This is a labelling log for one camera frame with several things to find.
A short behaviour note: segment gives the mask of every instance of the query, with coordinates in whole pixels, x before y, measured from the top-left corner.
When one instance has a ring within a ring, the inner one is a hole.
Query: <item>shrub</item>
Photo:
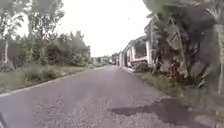
[[[31,82],[45,82],[56,79],[59,75],[53,68],[32,66],[24,72],[25,80]]]
[[[56,71],[54,71],[51,68],[46,68],[44,69],[40,75],[42,76],[42,81],[47,81],[47,80],[53,80],[58,77],[58,74]]]
[[[149,67],[146,62],[139,62],[134,66],[135,72],[146,72],[148,69]]]
[[[39,82],[41,81],[41,75],[38,69],[36,68],[28,68],[24,72],[25,80],[32,81],[32,82]]]

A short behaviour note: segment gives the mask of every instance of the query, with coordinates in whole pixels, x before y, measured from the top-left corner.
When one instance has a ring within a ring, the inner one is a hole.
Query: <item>road surface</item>
[[[209,128],[115,66],[1,95],[0,112],[8,128]]]

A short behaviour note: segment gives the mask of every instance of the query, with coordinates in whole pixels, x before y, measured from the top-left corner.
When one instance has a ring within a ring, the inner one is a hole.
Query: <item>roadside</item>
[[[76,66],[29,65],[11,72],[0,73],[0,94],[76,74],[87,69],[90,68]]]
[[[151,72],[134,73],[128,68],[123,68],[129,74],[142,79],[159,91],[178,99],[183,105],[191,107],[192,111],[212,117],[220,124],[224,124],[224,96],[218,96],[210,88],[195,89],[178,82],[174,82],[166,76],[155,76]]]

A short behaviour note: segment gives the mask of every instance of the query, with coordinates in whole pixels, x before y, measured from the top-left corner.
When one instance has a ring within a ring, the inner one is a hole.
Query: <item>roof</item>
[[[127,50],[129,50],[132,46],[134,46],[135,44],[137,43],[140,43],[142,41],[147,41],[148,40],[148,37],[145,35],[145,36],[141,36],[135,40],[131,40],[128,45],[125,47],[125,49],[123,50],[123,52],[126,52]]]

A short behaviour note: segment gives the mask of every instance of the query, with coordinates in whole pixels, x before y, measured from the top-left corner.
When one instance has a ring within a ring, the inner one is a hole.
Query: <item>road edge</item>
[[[87,70],[84,70],[84,71],[81,71],[81,72],[77,72],[75,74],[71,74],[71,75],[68,75],[68,76],[59,77],[57,79],[50,80],[50,81],[47,81],[47,82],[44,82],[44,83],[40,83],[40,84],[37,84],[37,85],[33,85],[33,86],[30,86],[30,87],[26,87],[26,88],[17,89],[17,90],[14,90],[14,91],[2,93],[2,94],[0,94],[0,98],[6,97],[6,96],[10,96],[10,95],[13,95],[13,94],[16,94],[16,93],[20,93],[20,92],[29,91],[29,90],[34,89],[34,88],[39,88],[39,87],[42,87],[42,86],[46,86],[47,84],[54,83],[54,82],[58,82],[60,80],[68,79],[68,78],[71,78],[71,77],[75,77],[75,76],[81,75],[81,74],[83,74],[85,72],[89,72],[91,70],[92,71],[94,71],[94,70],[101,70],[101,69],[104,69],[104,68],[105,67],[94,68],[94,69],[87,69]]]

